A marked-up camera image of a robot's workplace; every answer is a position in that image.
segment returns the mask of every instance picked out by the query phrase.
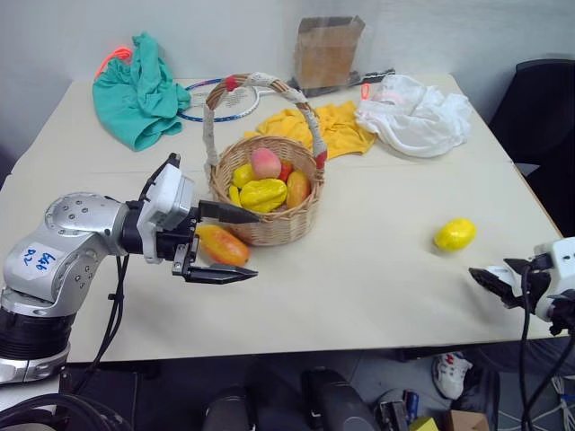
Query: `table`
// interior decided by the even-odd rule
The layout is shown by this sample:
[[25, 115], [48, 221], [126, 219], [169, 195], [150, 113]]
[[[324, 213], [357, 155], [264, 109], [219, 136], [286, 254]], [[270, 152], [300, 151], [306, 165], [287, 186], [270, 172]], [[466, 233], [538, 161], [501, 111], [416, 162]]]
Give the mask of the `table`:
[[[460, 92], [450, 75], [415, 77], [445, 93]], [[358, 98], [354, 88], [312, 104]], [[250, 116], [216, 124], [218, 148], [285, 107], [266, 96]], [[364, 156], [328, 162], [315, 228], [288, 245], [252, 248], [248, 267], [260, 271], [256, 278], [185, 284], [168, 263], [147, 265], [134, 257], [124, 321], [104, 360], [519, 339], [523, 313], [506, 310], [467, 268], [527, 257], [560, 235], [476, 112], [472, 123], [467, 144], [435, 159], [402, 156], [378, 142]], [[135, 154], [99, 125], [91, 83], [74, 82], [0, 193], [0, 258], [36, 227], [53, 199], [79, 190], [132, 199], [170, 152], [181, 154], [197, 198], [207, 198], [199, 123], [184, 122], [180, 134]], [[464, 251], [441, 254], [431, 237], [456, 216], [475, 221], [477, 238]], [[77, 315], [70, 361], [93, 359], [115, 283], [109, 258]], [[531, 338], [548, 335], [547, 324], [532, 321]]]

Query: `green towel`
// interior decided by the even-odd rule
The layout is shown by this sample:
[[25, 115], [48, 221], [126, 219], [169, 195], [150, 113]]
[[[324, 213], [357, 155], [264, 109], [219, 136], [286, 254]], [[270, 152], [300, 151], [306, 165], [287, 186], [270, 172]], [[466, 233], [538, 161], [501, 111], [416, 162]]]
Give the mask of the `green towel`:
[[132, 64], [118, 58], [93, 83], [93, 105], [104, 127], [134, 151], [153, 145], [160, 136], [181, 131], [178, 110], [190, 106], [190, 94], [174, 84], [158, 46], [146, 32], [132, 38]]

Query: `badminton racket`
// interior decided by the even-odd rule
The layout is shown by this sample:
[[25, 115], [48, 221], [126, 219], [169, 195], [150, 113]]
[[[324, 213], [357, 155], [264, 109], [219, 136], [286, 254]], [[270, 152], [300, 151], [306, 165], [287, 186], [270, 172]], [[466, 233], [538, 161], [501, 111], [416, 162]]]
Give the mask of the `badminton racket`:
[[[178, 112], [178, 116], [190, 121], [203, 121], [206, 98], [221, 80], [222, 78], [208, 79], [186, 87], [191, 96], [190, 107]], [[273, 90], [258, 90], [254, 87], [238, 87], [228, 93], [217, 107], [218, 117], [215, 117], [214, 121], [231, 121], [245, 117], [258, 107], [262, 95], [273, 92]]]

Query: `handwritten label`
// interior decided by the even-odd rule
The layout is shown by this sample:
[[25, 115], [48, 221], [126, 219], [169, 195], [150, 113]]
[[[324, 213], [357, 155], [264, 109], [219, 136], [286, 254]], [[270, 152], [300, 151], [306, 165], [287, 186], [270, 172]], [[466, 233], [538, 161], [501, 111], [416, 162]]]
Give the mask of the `handwritten label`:
[[58, 260], [63, 254], [48, 245], [33, 242], [22, 250], [21, 265], [15, 269], [14, 273], [26, 280], [44, 277], [58, 267]]

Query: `wicker basket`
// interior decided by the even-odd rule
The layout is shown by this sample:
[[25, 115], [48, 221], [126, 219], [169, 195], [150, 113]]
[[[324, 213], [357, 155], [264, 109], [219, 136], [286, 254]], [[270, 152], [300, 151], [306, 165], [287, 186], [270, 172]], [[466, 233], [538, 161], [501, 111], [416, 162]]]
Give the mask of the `wicker basket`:
[[[214, 110], [226, 94], [238, 86], [266, 86], [294, 102], [304, 114], [314, 137], [314, 155], [302, 144], [287, 137], [254, 136], [231, 145], [218, 158], [214, 143]], [[278, 78], [261, 73], [228, 76], [206, 98], [204, 142], [208, 151], [209, 187], [217, 201], [232, 203], [228, 188], [232, 184], [234, 169], [248, 163], [253, 151], [260, 147], [266, 147], [279, 158], [291, 161], [295, 169], [305, 172], [311, 182], [310, 195], [298, 207], [267, 214], [257, 213], [259, 223], [228, 224], [227, 227], [239, 238], [252, 245], [280, 245], [297, 240], [310, 231], [322, 192], [327, 150], [315, 113], [301, 92], [288, 87]]]

